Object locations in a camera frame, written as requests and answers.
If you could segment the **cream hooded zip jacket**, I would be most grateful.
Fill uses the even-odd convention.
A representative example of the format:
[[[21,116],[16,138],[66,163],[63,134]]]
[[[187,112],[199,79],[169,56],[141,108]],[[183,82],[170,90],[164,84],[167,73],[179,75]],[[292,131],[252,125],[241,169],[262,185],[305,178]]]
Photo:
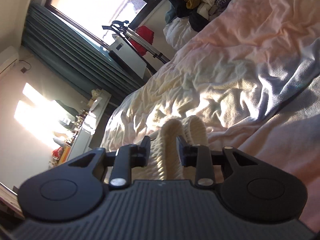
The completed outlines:
[[[170,119],[158,131],[150,135],[151,151],[146,167],[135,167],[132,180],[182,180],[195,181],[195,168],[183,168],[176,146],[176,138],[182,136],[190,145],[208,146],[204,122],[197,116],[183,120]]]

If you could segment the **pile of clothes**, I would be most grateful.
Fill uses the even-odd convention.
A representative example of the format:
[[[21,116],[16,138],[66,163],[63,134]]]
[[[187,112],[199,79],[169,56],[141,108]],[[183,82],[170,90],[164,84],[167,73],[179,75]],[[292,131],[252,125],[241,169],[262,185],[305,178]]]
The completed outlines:
[[[165,14],[165,39],[175,50],[181,49],[209,22],[220,16],[231,0],[201,0],[195,9],[187,9],[184,0],[178,0]]]

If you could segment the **mirror on desk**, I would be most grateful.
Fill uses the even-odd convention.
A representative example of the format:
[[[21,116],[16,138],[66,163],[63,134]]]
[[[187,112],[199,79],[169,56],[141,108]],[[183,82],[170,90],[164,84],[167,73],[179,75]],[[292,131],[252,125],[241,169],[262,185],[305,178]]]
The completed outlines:
[[[69,107],[65,105],[62,101],[60,100],[55,100],[65,111],[67,111],[73,118],[76,119],[76,116],[79,115],[79,112],[74,109],[73,107]]]

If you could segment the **white desk with drawers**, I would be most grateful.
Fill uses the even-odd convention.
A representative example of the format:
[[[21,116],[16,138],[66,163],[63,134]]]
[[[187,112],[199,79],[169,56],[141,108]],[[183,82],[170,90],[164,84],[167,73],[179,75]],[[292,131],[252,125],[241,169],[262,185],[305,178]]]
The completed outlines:
[[[90,150],[89,145],[110,98],[111,94],[105,90],[93,90],[92,98],[88,103],[89,110],[77,116],[78,121],[74,123],[73,130],[69,130],[68,133],[54,133],[53,140],[59,147],[52,151],[52,159],[49,161],[50,168],[59,166]]]

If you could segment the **pastel bed blanket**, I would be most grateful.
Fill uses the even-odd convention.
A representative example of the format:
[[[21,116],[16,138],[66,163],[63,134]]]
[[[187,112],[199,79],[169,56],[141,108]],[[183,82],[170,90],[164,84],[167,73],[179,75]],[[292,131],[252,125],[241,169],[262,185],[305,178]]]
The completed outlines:
[[[319,0],[232,0],[111,115],[101,146],[137,144],[199,117],[233,146],[297,176],[301,220],[319,230]]]

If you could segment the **left teal curtain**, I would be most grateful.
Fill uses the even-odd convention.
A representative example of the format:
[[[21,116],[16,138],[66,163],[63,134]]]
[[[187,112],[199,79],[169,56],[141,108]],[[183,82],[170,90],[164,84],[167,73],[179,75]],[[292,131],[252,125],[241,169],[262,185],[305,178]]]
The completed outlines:
[[[87,99],[99,88],[111,94],[114,105],[120,105],[145,84],[37,3],[29,5],[22,45]]]

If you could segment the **folded exercise machine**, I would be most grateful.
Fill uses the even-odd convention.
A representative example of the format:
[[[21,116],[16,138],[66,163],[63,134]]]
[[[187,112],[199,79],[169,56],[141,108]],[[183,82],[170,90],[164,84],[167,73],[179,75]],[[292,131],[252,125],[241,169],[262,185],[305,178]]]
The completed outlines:
[[[149,75],[157,73],[157,70],[144,58],[143,52],[149,52],[152,57],[166,64],[170,60],[150,42],[142,38],[129,27],[129,21],[113,21],[102,28],[111,31],[114,42],[108,47],[108,55],[130,76],[144,81],[145,73]]]

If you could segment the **red cloth on machine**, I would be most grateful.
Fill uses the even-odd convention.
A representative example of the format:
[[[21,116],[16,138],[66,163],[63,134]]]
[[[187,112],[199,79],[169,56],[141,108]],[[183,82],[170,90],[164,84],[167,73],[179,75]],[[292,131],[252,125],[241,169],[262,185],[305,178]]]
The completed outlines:
[[[153,43],[153,38],[154,38],[154,32],[149,29],[146,26],[140,26],[135,29],[135,33],[137,33],[141,38],[146,40],[149,44]],[[135,50],[139,53],[140,56],[144,56],[147,52],[147,50],[140,44],[138,44],[136,41],[129,39],[129,42],[133,45]]]

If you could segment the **black framed window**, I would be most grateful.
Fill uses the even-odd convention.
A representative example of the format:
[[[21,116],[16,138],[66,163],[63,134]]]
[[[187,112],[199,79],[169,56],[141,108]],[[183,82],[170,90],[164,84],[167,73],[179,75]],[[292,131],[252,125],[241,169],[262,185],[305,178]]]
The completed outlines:
[[[46,7],[99,44],[114,43],[103,29],[113,21],[127,21],[135,29],[162,0],[47,0]]]

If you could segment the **wall air conditioner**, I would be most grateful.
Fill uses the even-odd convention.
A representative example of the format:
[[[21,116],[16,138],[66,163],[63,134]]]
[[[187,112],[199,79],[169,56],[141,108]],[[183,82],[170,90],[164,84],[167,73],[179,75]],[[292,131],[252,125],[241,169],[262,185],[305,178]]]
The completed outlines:
[[[7,49],[3,50],[0,53],[1,77],[4,77],[18,61],[19,54],[13,46],[9,46]]]

